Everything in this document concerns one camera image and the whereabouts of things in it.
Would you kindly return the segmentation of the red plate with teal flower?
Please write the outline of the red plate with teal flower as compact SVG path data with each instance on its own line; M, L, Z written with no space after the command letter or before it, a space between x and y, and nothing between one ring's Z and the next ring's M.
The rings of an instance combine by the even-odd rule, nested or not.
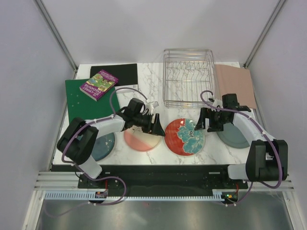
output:
M194 130L196 122L179 118L169 123L165 129L165 143L176 155L193 156L205 145L204 130Z

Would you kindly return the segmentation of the dark blue speckled plate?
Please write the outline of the dark blue speckled plate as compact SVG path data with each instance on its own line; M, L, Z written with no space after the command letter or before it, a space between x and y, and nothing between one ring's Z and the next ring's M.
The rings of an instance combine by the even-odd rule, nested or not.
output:
M92 157L95 161L100 161L107 157L115 146L115 134L110 133L99 137L93 147Z

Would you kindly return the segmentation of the pink and cream plate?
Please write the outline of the pink and cream plate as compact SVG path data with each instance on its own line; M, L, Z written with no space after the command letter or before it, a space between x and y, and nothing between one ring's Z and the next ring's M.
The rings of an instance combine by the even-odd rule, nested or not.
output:
M133 126L124 131L124 140L133 150L146 152L155 148L162 137L144 133L140 127Z

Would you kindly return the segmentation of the grey-green rimmed plate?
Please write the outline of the grey-green rimmed plate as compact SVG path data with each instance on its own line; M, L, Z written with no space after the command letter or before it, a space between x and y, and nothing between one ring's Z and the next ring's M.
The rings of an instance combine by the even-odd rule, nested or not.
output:
M241 131L231 123L224 124L224 130L217 132L219 139L226 145L243 149L249 147L249 143Z

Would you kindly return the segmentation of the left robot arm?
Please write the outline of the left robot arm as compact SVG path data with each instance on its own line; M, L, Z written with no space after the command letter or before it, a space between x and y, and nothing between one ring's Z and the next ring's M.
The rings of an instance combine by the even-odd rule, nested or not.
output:
M59 139L57 149L64 158L68 157L71 164L89 177L90 185L101 188L105 184L105 176L101 174L101 166L92 157L96 140L133 126L140 127L143 133L164 137L160 115L154 113L158 106L157 101L143 102L132 98L127 106L110 116L92 120L76 117Z

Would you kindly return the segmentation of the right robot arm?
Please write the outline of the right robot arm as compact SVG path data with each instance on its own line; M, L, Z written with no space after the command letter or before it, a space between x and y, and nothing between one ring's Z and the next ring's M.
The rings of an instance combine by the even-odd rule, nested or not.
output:
M270 135L254 119L251 109L239 104L235 93L225 94L221 100L211 96L204 104L195 130L222 132L225 124L232 124L249 144L246 162L228 165L228 172L220 176L221 186L229 189L237 180L245 180L260 182L271 189L278 188L288 175L286 141Z

